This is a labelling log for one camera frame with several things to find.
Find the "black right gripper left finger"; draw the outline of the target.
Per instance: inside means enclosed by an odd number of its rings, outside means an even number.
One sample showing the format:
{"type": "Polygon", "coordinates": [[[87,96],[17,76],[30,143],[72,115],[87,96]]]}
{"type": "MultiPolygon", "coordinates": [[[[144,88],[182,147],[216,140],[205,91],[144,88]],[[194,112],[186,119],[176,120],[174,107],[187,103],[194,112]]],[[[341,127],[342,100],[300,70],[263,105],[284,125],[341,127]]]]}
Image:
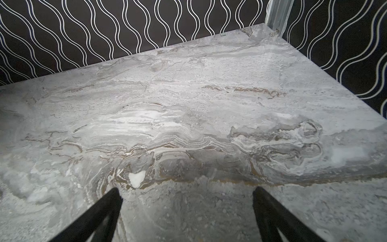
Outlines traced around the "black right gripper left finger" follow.
{"type": "Polygon", "coordinates": [[[118,223],[123,198],[118,188],[112,188],[52,242],[111,242],[118,223]]]}

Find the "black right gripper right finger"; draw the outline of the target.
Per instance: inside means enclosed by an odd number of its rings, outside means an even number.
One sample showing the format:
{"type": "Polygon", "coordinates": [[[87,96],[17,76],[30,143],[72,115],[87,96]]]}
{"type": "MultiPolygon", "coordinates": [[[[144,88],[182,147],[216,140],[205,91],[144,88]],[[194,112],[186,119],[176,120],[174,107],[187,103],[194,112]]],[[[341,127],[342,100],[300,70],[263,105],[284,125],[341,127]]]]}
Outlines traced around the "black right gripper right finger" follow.
{"type": "Polygon", "coordinates": [[[262,187],[253,191],[253,209],[263,242],[281,242],[280,234],[290,242],[324,241],[262,187]]]}

